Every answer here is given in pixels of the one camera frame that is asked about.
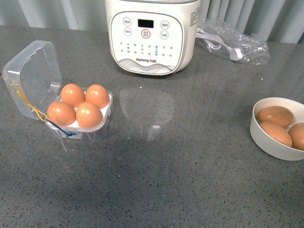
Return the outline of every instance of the speckled stone countertop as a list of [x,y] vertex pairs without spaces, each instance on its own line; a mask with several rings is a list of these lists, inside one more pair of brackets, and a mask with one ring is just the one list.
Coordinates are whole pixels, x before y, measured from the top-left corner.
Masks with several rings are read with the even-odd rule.
[[196,45],[182,71],[122,70],[106,33],[0,27],[1,67],[51,41],[62,84],[101,84],[114,98],[106,137],[55,138],[22,116],[0,82],[0,227],[304,227],[304,160],[263,152],[249,132],[265,97],[304,102],[304,46],[269,43],[267,66]]

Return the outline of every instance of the white bowl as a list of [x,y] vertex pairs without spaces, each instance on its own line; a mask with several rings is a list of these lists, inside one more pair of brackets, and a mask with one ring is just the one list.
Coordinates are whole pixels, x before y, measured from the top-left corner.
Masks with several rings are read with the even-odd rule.
[[286,128],[288,131],[290,127],[297,123],[304,123],[304,105],[296,101],[288,100],[279,97],[270,97],[258,101],[253,107],[250,133],[255,143],[266,153],[275,158],[279,158],[287,161],[298,161],[304,159],[304,151],[297,150],[288,146],[285,146],[271,138],[259,125],[257,115],[259,112],[269,106],[282,106],[288,108],[294,114],[294,121],[290,126]]

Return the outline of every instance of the white kitchen appliance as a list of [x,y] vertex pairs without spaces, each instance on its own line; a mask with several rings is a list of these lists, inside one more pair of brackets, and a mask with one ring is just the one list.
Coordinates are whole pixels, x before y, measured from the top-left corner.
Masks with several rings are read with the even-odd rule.
[[167,75],[190,62],[201,0],[105,0],[111,54],[131,72]]

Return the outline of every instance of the clear plastic egg container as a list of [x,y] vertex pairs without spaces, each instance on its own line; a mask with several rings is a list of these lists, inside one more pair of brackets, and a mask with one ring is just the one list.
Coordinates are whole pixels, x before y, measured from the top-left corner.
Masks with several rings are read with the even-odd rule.
[[[3,68],[2,77],[18,110],[25,117],[39,120],[33,108],[20,97],[20,91],[33,107],[45,114],[47,113],[48,106],[53,101],[60,100],[61,73],[56,50],[51,42],[36,40],[30,43],[7,63]],[[75,133],[72,136],[67,136],[48,122],[46,122],[46,125],[59,139],[68,138],[90,140],[92,142],[103,139],[107,134],[111,108],[113,106],[113,95],[109,90],[108,93],[110,103],[101,109],[104,119],[100,125],[93,128],[81,128],[77,123],[73,123],[69,126],[61,127],[68,133]]]
[[107,90],[110,96],[109,104],[100,109],[103,114],[103,121],[96,127],[93,128],[83,128],[79,127],[77,120],[66,127],[61,127],[64,131],[68,133],[75,133],[76,135],[67,136],[61,130],[57,129],[55,126],[51,125],[49,122],[46,122],[47,126],[51,129],[54,135],[59,139],[82,139],[82,140],[91,140],[92,142],[97,142],[103,139],[107,133],[107,127],[111,118],[111,107],[113,105],[113,95],[111,91]]

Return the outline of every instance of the egg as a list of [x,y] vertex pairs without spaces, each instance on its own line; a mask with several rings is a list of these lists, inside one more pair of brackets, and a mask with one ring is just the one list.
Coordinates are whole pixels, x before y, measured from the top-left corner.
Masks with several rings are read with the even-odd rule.
[[106,107],[110,102],[110,96],[101,85],[91,85],[85,94],[85,101],[95,104],[98,108]]
[[59,126],[68,126],[76,120],[76,112],[68,103],[55,101],[48,107],[47,117]]
[[296,123],[288,133],[293,141],[292,147],[304,151],[304,123]]
[[272,122],[262,122],[260,127],[274,140],[289,147],[293,145],[290,135],[283,127]]
[[261,110],[258,119],[260,122],[272,122],[285,128],[293,122],[294,115],[285,107],[270,106]]
[[73,83],[65,85],[61,91],[61,100],[72,105],[74,108],[85,102],[85,98],[83,89]]
[[76,111],[78,125],[84,128],[98,126],[104,119],[100,109],[92,103],[82,103]]

